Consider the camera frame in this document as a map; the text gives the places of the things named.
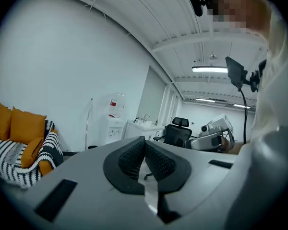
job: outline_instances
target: white machine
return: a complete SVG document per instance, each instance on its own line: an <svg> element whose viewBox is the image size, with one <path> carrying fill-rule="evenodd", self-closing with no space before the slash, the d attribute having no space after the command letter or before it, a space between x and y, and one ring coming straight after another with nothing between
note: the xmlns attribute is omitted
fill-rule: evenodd
<svg viewBox="0 0 288 230"><path fill-rule="evenodd" d="M224 132L228 133L230 140L230 148L235 145L235 139L232 134L232 125L225 114L222 114L211 120L207 125L202 126L201 133L198 138L188 140L186 148L201 151L216 151L221 152L221 136Z"/></svg>

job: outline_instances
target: black cable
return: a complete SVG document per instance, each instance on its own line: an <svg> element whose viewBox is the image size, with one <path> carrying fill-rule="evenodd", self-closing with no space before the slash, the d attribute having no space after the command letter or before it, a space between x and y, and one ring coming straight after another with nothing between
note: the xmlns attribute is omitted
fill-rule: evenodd
<svg viewBox="0 0 288 230"><path fill-rule="evenodd" d="M240 92L242 94L242 97L243 97L243 102L244 102L244 129L243 129L243 143L246 144L246 120L248 118L248 109L246 108L247 105L246 105L246 100L245 100L245 97L244 97L244 94L242 92L242 90L240 89Z"/></svg>

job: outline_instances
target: faucet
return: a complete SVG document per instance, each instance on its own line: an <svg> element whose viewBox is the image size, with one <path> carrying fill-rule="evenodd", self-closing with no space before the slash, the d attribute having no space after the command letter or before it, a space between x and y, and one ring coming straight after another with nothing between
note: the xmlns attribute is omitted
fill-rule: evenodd
<svg viewBox="0 0 288 230"><path fill-rule="evenodd" d="M143 119L143 122L146 122L146 121L147 121L147 119L145 120L145 117L146 117L147 115L150 117L149 114L145 114L144 119Z"/></svg>

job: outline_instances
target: couch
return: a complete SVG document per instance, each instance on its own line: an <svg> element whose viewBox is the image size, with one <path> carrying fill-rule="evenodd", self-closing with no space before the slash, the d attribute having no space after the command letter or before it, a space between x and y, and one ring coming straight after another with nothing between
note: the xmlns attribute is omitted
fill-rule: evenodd
<svg viewBox="0 0 288 230"><path fill-rule="evenodd" d="M51 120L0 103L1 179L28 188L62 162L58 134Z"/></svg>

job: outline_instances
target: ceiling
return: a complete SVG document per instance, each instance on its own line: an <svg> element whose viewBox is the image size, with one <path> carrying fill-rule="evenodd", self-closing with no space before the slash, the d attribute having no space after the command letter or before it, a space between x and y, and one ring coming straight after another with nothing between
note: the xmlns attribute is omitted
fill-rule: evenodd
<svg viewBox="0 0 288 230"><path fill-rule="evenodd" d="M225 73L193 73L193 66L226 66L230 56L249 73L266 59L267 45L256 34L196 17L189 0L80 0L128 30L158 61L185 102L216 100L216 105L243 104L241 93ZM211 55L217 59L210 60ZM243 89L247 104L256 106L256 93Z"/></svg>

